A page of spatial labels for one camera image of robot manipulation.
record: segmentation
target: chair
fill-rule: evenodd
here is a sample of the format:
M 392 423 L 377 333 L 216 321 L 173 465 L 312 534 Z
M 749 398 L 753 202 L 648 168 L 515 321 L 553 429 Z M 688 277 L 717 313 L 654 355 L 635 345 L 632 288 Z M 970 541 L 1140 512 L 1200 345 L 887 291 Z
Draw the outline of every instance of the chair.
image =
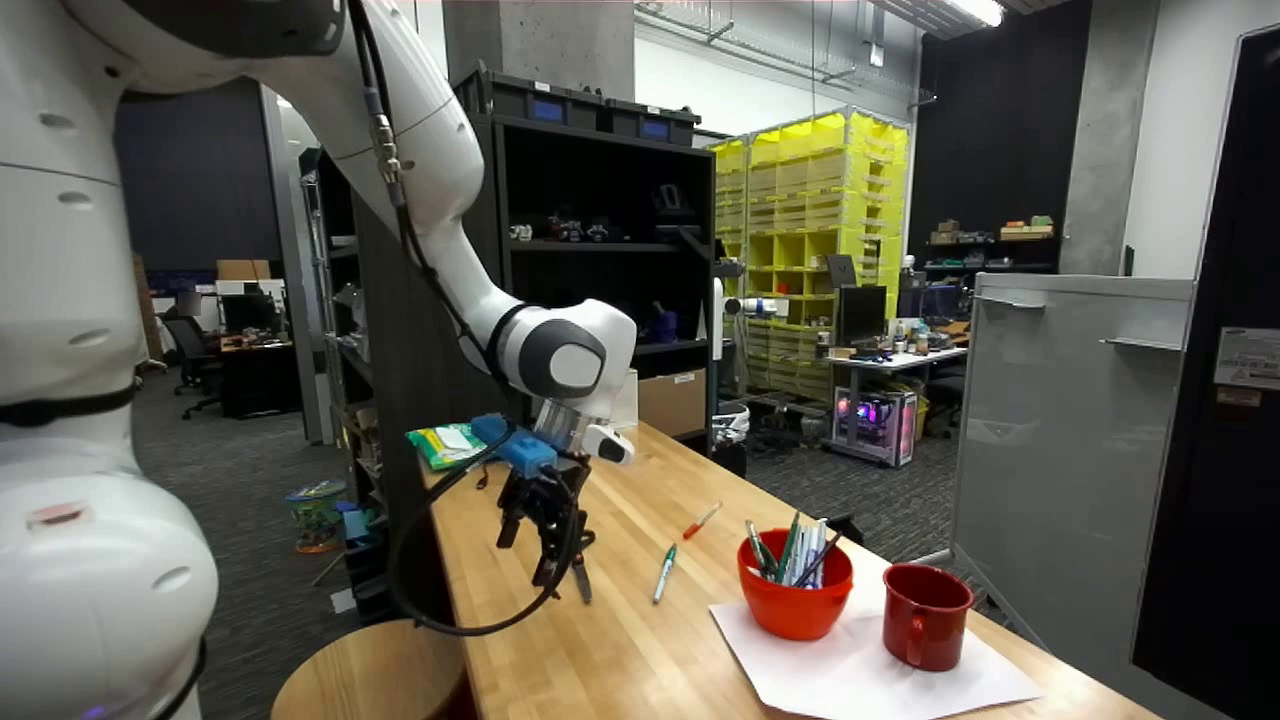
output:
M 201 390 L 201 398 L 184 408 L 184 421 L 190 421 L 201 408 L 218 404 L 218 361 L 209 346 L 209 334 L 197 325 L 197 314 L 160 314 L 160 325 L 173 334 L 175 367 L 180 367 L 180 383 L 173 390 L 175 397 L 184 387 Z

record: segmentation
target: red bowl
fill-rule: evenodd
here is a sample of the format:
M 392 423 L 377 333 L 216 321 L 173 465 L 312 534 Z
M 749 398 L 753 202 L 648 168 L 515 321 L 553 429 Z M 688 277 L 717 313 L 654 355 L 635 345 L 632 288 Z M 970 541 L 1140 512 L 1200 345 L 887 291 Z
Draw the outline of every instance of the red bowl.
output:
M 769 557 L 778 557 L 786 529 L 761 532 Z M 825 557 L 825 587 L 786 587 L 761 577 L 753 541 L 736 548 L 736 577 L 761 627 L 783 640 L 821 640 L 842 613 L 853 591 L 853 558 L 838 548 Z

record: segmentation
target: yellow shelving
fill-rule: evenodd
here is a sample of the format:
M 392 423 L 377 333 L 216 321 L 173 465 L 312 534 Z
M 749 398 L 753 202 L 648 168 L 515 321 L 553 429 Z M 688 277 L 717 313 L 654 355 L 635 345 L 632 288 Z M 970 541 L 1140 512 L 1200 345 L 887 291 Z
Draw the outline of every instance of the yellow shelving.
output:
M 731 294 L 783 300 L 783 321 L 749 333 L 749 387 L 821 408 L 832 398 L 828 367 L 807 352 L 815 328 L 834 321 L 828 257 L 853 257 L 857 284 L 885 284 L 891 313 L 907 220 L 903 185 L 907 132 L 860 110 L 717 145 L 717 186 L 722 186 L 717 226 L 749 264 Z

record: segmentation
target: red cup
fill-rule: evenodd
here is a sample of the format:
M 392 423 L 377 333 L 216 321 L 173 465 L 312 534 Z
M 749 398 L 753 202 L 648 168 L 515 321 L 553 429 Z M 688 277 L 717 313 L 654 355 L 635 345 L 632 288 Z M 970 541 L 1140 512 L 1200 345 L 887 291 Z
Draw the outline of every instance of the red cup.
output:
M 927 563 L 885 572 L 885 647 L 924 671 L 959 665 L 970 591 L 959 577 Z
M 786 529 L 761 532 L 761 542 L 778 557 Z M 743 585 L 757 625 L 783 640 L 821 640 L 842 613 L 853 591 L 853 558 L 838 548 L 825 557 L 825 587 L 792 587 L 761 577 L 753 541 L 736 548 L 736 577 Z

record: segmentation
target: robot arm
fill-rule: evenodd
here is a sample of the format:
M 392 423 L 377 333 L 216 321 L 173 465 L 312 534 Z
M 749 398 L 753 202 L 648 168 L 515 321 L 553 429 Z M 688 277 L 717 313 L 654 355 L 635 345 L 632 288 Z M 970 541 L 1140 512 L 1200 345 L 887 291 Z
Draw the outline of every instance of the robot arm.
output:
M 438 277 L 473 355 L 482 346 L 482 367 L 546 398 L 540 423 L 559 447 L 626 456 L 604 421 L 635 325 L 596 300 L 518 308 L 488 279 L 459 226 L 482 172 L 474 137 L 404 16 L 388 0 L 364 0 L 364 12 L 392 102 L 379 138 L 343 0 L 0 5 L 4 714 L 189 714 L 216 603 L 197 514 L 133 460 L 141 325 L 113 157 L 124 87 L 255 75 L 287 96 L 350 186 Z
M 540 432 L 566 453 L 626 460 L 632 447 L 606 421 L 626 381 L 635 325 L 601 300 L 527 308 L 488 279 L 459 222 L 482 180 L 467 114 L 414 26 L 382 0 L 364 5 L 388 92 L 372 102 L 350 16 L 331 57 L 266 60 L 251 75 L 291 99 L 361 201 L 434 270 L 467 361 L 542 398 Z
M 626 383 L 635 325 L 601 300 L 532 308 L 488 279 L 459 222 L 478 192 L 482 157 L 445 68 L 394 0 L 233 0 L 233 9 L 67 0 L 67 9 L 90 35 L 137 60 L 127 68 L 137 87 L 189 92 L 251 75 L 279 92 L 350 192 L 438 279 L 467 361 L 542 398 L 540 432 L 559 447 L 632 456 L 626 439 L 606 432 L 606 416 Z

